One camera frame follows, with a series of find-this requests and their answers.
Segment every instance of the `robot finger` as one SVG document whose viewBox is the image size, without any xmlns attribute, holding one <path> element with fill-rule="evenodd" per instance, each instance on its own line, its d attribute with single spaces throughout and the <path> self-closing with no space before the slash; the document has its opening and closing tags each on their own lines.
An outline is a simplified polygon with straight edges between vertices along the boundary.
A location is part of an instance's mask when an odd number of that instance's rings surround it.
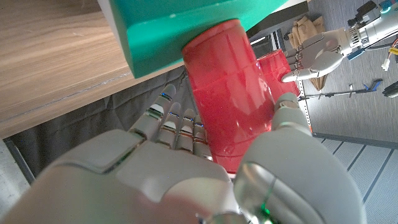
<svg viewBox="0 0 398 224">
<path fill-rule="evenodd" d="M 297 62 L 296 57 L 288 57 L 286 59 L 287 59 L 287 63 L 289 63 L 289 65 L 296 64 L 296 62 Z"/>
<path fill-rule="evenodd" d="M 290 67 L 291 71 L 294 71 L 297 69 L 296 64 L 289 65 L 289 67 Z"/>
<path fill-rule="evenodd" d="M 311 69 L 300 69 L 296 71 L 291 71 L 282 77 L 282 82 L 294 82 L 296 80 L 306 80 L 309 78 L 315 78 L 319 74 L 318 71 Z"/>
<path fill-rule="evenodd" d="M 192 109 L 187 109 L 182 118 L 182 125 L 175 144 L 175 150 L 184 150 L 193 153 L 193 119 L 195 113 Z"/>
<path fill-rule="evenodd" d="M 193 154 L 213 161 L 210 148 L 207 144 L 206 131 L 199 115 L 193 119 Z"/>
<path fill-rule="evenodd" d="M 162 127 L 160 127 L 156 143 L 163 145 L 168 149 L 173 149 L 177 126 L 180 119 L 181 104 L 173 103 Z"/>
<path fill-rule="evenodd" d="M 296 49 L 290 49 L 288 51 L 285 51 L 284 54 L 285 54 L 285 57 L 287 57 L 287 58 L 288 57 L 294 57 L 297 54 L 297 50 Z"/>
<path fill-rule="evenodd" d="M 175 93 L 175 87 L 167 85 L 154 103 L 132 125 L 129 132 L 139 134 L 144 139 L 151 140 L 159 129 L 165 111 L 169 111 Z"/>
</svg>

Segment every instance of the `gray floor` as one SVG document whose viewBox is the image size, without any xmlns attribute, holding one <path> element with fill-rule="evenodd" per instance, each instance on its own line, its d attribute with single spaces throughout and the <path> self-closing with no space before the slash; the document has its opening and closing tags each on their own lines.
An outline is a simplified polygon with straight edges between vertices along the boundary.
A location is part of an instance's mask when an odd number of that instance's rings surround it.
<svg viewBox="0 0 398 224">
<path fill-rule="evenodd" d="M 312 19 L 322 15 L 326 30 L 348 28 L 347 20 L 352 19 L 356 9 L 368 0 L 312 0 L 308 4 Z M 398 81 L 398 66 L 392 59 L 388 72 L 381 68 L 387 51 L 366 52 L 352 61 L 347 59 L 326 80 L 323 93 L 348 91 L 353 84 L 355 90 L 363 89 L 363 84 L 370 85 L 373 79 L 384 81 L 379 90 L 373 93 L 347 96 L 334 96 L 307 100 L 308 112 L 315 133 L 334 134 L 354 138 L 398 142 L 397 98 L 382 95 L 385 87 Z M 318 92 L 309 81 L 303 82 L 306 95 Z"/>
<path fill-rule="evenodd" d="M 396 224 L 398 149 L 319 140 L 347 168 L 358 185 L 368 224 Z"/>
<path fill-rule="evenodd" d="M 0 220 L 28 188 L 28 182 L 0 139 Z"/>
</svg>

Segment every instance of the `teal container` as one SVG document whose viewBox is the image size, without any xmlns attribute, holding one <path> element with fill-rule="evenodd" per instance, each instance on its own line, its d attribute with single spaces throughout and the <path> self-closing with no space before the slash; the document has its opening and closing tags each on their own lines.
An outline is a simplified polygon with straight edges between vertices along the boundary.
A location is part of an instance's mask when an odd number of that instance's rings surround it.
<svg viewBox="0 0 398 224">
<path fill-rule="evenodd" d="M 134 77 L 182 61 L 181 50 L 214 25 L 239 19 L 245 30 L 286 0 L 109 0 L 124 56 Z"/>
</svg>

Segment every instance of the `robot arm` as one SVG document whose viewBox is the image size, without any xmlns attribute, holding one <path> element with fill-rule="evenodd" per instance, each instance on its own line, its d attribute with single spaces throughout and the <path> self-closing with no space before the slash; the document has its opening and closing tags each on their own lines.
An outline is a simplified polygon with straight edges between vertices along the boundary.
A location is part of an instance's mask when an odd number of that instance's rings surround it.
<svg viewBox="0 0 398 224">
<path fill-rule="evenodd" d="M 292 71 L 283 76 L 282 81 L 322 77 L 333 71 L 343 58 L 354 59 L 368 47 L 396 33 L 398 3 L 387 0 L 378 6 L 369 1 L 348 24 L 351 27 L 348 30 L 340 28 L 315 35 L 297 49 L 285 52 Z"/>
</svg>

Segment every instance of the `green light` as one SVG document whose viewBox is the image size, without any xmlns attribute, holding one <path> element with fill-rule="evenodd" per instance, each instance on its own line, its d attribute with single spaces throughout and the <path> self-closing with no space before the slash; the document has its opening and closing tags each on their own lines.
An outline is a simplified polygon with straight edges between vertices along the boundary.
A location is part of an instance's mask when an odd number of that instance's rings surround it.
<svg viewBox="0 0 398 224">
<path fill-rule="evenodd" d="M 264 224 L 273 224 L 272 222 L 272 218 L 269 215 L 269 210 L 266 209 L 266 203 L 264 202 L 263 204 L 261 204 L 261 212 L 263 213 L 264 217 L 266 218 L 266 221 L 264 222 Z"/>
<path fill-rule="evenodd" d="M 389 12 L 390 10 L 391 10 L 391 6 L 388 7 L 385 11 L 381 11 L 381 14 L 387 13 L 387 12 Z"/>
<path fill-rule="evenodd" d="M 266 209 L 266 203 L 265 203 L 265 202 L 261 205 L 261 210 L 262 210 L 265 214 L 269 215 L 269 210 Z"/>
</svg>

